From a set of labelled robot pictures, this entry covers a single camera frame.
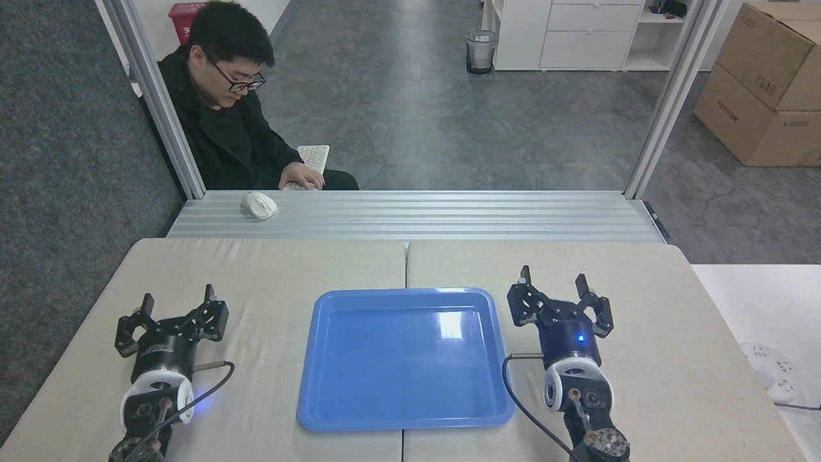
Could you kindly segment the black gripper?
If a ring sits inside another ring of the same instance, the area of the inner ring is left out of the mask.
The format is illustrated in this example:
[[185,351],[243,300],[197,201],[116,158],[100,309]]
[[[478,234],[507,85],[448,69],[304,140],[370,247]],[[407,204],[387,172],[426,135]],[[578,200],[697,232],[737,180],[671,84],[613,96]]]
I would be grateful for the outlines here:
[[[228,324],[228,305],[217,299],[213,284],[206,284],[202,304],[185,316],[166,319],[168,334],[151,317],[154,306],[152,294],[146,293],[140,307],[119,318],[115,349],[123,359],[136,354],[131,379],[153,370],[172,371],[190,379],[198,340],[222,341]],[[145,330],[139,340],[134,339],[137,327]]]
[[580,300],[575,304],[572,313],[574,316],[582,316],[587,307],[592,307],[595,313],[593,323],[590,319],[555,322],[559,316],[558,301],[549,298],[533,286],[530,266],[522,267],[520,277],[515,284],[511,284],[507,293],[514,325],[524,327],[528,323],[537,323],[545,370],[567,357],[587,357],[597,366],[602,364],[596,336],[607,338],[614,328],[609,298],[593,292],[585,274],[578,274],[575,286]]

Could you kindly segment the person's left hand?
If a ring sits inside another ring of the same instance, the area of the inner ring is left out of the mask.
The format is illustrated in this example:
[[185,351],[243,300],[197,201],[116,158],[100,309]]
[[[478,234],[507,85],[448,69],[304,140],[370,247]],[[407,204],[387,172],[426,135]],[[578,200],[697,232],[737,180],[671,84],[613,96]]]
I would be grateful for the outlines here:
[[278,189],[284,190],[290,182],[296,182],[306,190],[322,190],[325,188],[325,178],[323,178],[322,173],[311,169],[302,162],[291,162],[284,167],[280,175]]

